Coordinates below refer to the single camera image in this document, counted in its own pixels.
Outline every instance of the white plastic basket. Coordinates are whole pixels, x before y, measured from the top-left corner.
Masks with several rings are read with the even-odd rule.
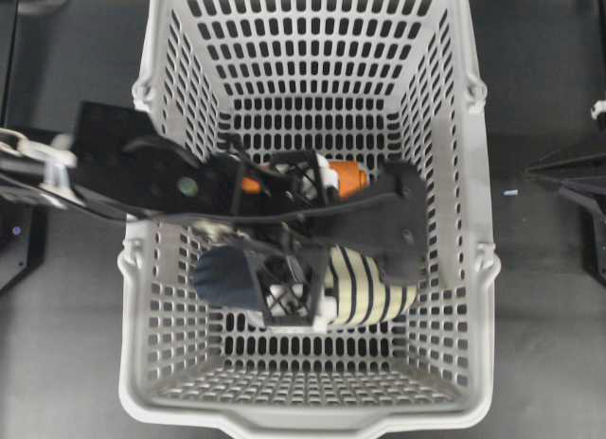
[[[120,399],[152,423],[236,437],[374,438],[488,411],[492,243],[484,100],[467,0],[151,0],[134,86],[156,129],[204,158],[219,130],[254,158],[315,149],[428,185],[419,298],[393,322],[274,335],[187,285],[191,230],[127,226]]]

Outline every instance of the white clip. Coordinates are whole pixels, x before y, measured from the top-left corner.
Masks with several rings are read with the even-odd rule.
[[[591,118],[597,120],[597,117],[604,112],[606,112],[606,100],[598,100],[591,107]]]
[[[501,259],[494,252],[493,243],[478,243],[477,255],[473,262],[473,269],[479,274],[479,286],[487,288],[494,283],[497,275],[501,271]]]
[[[468,86],[465,91],[467,109],[472,114],[482,113],[486,105],[488,87],[484,81],[476,76],[468,76]]]

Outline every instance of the wire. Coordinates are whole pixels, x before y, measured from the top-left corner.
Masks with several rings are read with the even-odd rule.
[[[149,217],[144,218],[144,219],[126,219],[126,218],[125,219],[118,219],[116,217],[110,217],[109,215],[105,215],[105,214],[102,214],[100,212],[94,211],[92,209],[89,209],[89,208],[87,208],[87,207],[85,207],[83,205],[77,204],[75,202],[71,202],[71,201],[67,200],[66,198],[64,198],[63,196],[60,196],[60,195],[57,195],[56,193],[52,193],[50,191],[44,190],[43,188],[39,188],[37,186],[33,186],[33,185],[30,185],[30,184],[23,183],[21,181],[17,181],[15,179],[11,178],[10,176],[7,176],[7,175],[2,174],[2,173],[0,173],[0,180],[3,180],[4,182],[7,182],[9,184],[17,185],[17,186],[19,186],[21,188],[25,188],[27,190],[35,191],[36,193],[39,193],[41,195],[46,195],[46,196],[53,197],[57,201],[59,201],[61,203],[66,202],[70,206],[70,208],[77,209],[80,212],[84,213],[85,215],[89,215],[89,216],[94,217],[94,218],[99,219],[99,220],[108,221],[108,222],[111,222],[113,224],[122,224],[122,225],[124,225],[124,224],[135,224],[135,223],[139,223],[139,222],[143,222],[143,221],[155,220],[156,217],[159,218],[159,217],[165,216],[165,214],[157,214],[155,216],[149,216]]]
[[[17,132],[15,130],[0,127],[0,135],[3,135],[3,134],[17,138],[19,141],[28,141],[27,136],[25,136],[21,132]],[[8,143],[5,143],[4,141],[0,141],[0,150],[12,155],[13,157],[22,157],[23,156],[23,154],[18,149],[12,148]]]

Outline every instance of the dark floor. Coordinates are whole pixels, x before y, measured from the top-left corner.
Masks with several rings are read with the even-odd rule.
[[[56,13],[21,16],[9,124],[70,130],[81,100],[130,104],[146,11],[147,0],[72,0]],[[589,108],[604,84],[596,3],[472,0],[472,14],[490,88],[494,233],[504,263],[494,398],[470,430],[405,436],[601,438],[606,289],[583,270],[585,221],[520,176],[552,149],[594,135]],[[512,188],[519,196],[502,196]],[[122,410],[122,235],[119,226],[52,213],[45,264],[0,293],[0,437],[224,437],[140,424]]]

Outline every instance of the black and white striped fabric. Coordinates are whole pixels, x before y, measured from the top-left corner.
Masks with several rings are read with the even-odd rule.
[[[394,319],[410,308],[417,286],[385,285],[374,259],[333,247],[324,295],[336,299],[337,315],[331,326],[374,325]]]

